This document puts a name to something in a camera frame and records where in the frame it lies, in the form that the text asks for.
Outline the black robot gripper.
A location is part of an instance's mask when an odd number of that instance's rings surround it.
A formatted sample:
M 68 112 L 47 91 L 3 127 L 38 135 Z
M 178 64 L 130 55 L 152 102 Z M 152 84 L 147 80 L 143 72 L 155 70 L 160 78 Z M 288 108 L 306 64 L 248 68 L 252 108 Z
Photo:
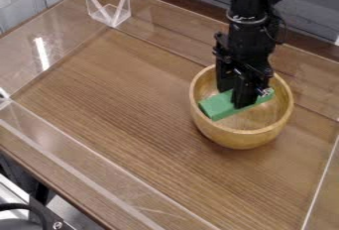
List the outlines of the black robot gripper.
M 236 109 L 254 105 L 259 98 L 271 95 L 268 56 L 275 49 L 278 31 L 276 17 L 234 17 L 230 31 L 215 34 L 218 89 L 220 92 L 234 89 Z

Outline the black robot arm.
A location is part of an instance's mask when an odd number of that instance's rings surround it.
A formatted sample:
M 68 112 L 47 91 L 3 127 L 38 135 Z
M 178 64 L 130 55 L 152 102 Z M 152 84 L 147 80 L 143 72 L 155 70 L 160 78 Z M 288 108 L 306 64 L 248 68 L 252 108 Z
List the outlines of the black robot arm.
M 216 83 L 220 92 L 232 91 L 231 102 L 242 109 L 267 94 L 274 77 L 268 57 L 283 20 L 275 10 L 280 0 L 230 1 L 230 30 L 215 34 Z

